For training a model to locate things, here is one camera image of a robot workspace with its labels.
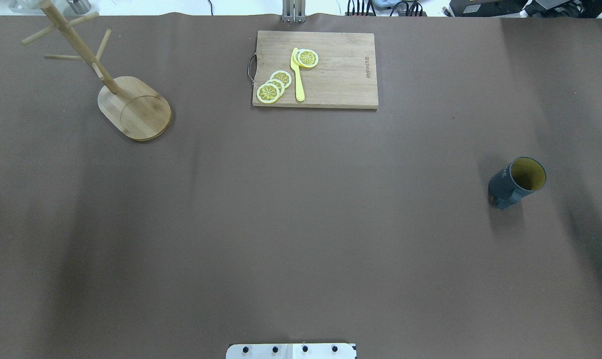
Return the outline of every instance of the wooden mug tree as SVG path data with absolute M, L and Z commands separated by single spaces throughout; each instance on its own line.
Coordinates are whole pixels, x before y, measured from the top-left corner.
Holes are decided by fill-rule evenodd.
M 93 54 L 73 29 L 75 25 L 96 18 L 99 14 L 90 13 L 67 21 L 51 0 L 42 0 L 39 7 L 53 25 L 23 39 L 21 43 L 28 45 L 55 30 L 60 30 L 80 55 L 44 55 L 44 58 L 84 60 L 104 83 L 98 95 L 100 110 L 124 135 L 135 141 L 148 141 L 162 134 L 170 124 L 172 116 L 167 100 L 135 77 L 121 76 L 113 79 L 100 62 L 111 30 L 107 29 L 97 54 Z

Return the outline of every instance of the electronic device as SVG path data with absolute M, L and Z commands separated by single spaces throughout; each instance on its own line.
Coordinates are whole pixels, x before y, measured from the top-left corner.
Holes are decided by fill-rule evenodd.
M 451 0 L 454 16 L 490 17 L 519 13 L 527 0 Z
M 525 12 L 533 17 L 597 18 L 602 0 L 533 0 Z

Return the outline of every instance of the knife handle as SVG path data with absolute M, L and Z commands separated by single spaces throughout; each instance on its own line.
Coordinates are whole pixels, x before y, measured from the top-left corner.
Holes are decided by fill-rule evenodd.
M 303 91 L 303 84 L 301 83 L 301 71 L 295 71 L 295 96 L 297 101 L 303 102 L 305 100 L 305 91 Z

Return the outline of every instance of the silver cylinder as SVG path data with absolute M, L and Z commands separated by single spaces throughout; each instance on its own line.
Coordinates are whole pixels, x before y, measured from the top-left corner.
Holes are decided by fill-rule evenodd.
M 76 14 L 85 14 L 91 10 L 89 0 L 66 0 Z

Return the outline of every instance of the cup rim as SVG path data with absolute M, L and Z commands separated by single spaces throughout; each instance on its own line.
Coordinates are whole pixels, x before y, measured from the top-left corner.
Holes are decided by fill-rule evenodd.
M 540 188 L 539 188 L 539 189 L 537 189 L 537 190 L 528 190 L 528 189 L 526 189 L 526 188 L 522 188 L 522 187 L 521 187 L 521 186 L 520 186 L 520 185 L 519 185 L 519 184 L 516 182 L 516 180 L 515 180 L 515 179 L 513 179 L 513 175 L 511 174 L 511 166 L 513 166 L 513 164 L 514 164 L 516 161 L 518 161 L 519 159 L 531 159 L 531 161 L 534 161 L 534 162 L 536 162 L 536 163 L 537 163 L 537 164 L 540 166 L 540 168 L 542 168 L 542 171 L 543 171 L 543 173 L 545 174 L 545 181 L 543 182 L 542 186 L 540 186 Z M 530 192 L 539 191 L 539 190 L 541 190 L 541 189 L 542 189 L 542 188 L 545 186 L 545 184 L 547 184 L 547 170 L 545 170 L 545 166 L 543 166 L 543 165 L 542 165 L 540 162 L 538 162 L 536 159 L 532 159 L 532 158 L 531 158 L 531 157 L 529 157 L 529 156 L 520 156 L 520 157 L 516 157 L 516 158 L 515 158 L 513 161 L 511 161 L 511 163 L 509 164 L 508 168 L 509 168 L 509 176 L 511 177 L 511 181 L 513 182 L 513 184 L 515 184 L 515 186 L 516 186 L 516 187 L 518 187 L 519 189 L 521 189 L 521 190 L 523 190 L 523 191 L 530 191 Z

